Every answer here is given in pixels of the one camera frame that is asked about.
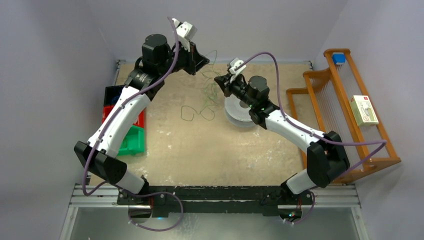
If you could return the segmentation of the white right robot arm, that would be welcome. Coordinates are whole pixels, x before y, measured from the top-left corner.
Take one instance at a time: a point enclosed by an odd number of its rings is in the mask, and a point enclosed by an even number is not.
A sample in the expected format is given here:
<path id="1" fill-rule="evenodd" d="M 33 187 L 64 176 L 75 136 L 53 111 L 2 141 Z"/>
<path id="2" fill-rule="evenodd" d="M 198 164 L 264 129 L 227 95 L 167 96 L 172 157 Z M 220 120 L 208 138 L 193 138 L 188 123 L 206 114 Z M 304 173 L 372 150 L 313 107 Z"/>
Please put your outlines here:
<path id="1" fill-rule="evenodd" d="M 279 134 L 306 154 L 306 168 L 281 184 L 284 202 L 292 204 L 311 188 L 327 187 L 350 167 L 340 135 L 309 128 L 285 114 L 270 100 L 264 77 L 255 75 L 248 81 L 243 75 L 231 78 L 230 74 L 214 78 L 224 96 L 242 101 L 250 108 L 248 114 L 256 125 Z"/>

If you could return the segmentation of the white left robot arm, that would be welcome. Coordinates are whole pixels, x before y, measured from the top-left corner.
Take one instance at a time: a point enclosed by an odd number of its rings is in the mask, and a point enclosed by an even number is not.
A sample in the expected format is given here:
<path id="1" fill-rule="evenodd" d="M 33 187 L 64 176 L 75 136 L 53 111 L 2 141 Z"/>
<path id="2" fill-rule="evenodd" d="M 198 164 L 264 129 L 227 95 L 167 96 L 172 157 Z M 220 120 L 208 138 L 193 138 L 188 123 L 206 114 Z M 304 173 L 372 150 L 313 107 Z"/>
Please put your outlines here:
<path id="1" fill-rule="evenodd" d="M 191 36 L 177 34 L 174 46 L 161 34 L 146 37 L 142 55 L 124 83 L 118 101 L 99 129 L 86 142 L 78 141 L 74 152 L 84 167 L 92 173 L 129 193 L 138 205 L 149 199 L 149 183 L 117 159 L 120 146 L 139 114 L 152 102 L 165 84 L 165 78 L 180 70 L 195 75 L 209 59 L 199 54 Z"/>

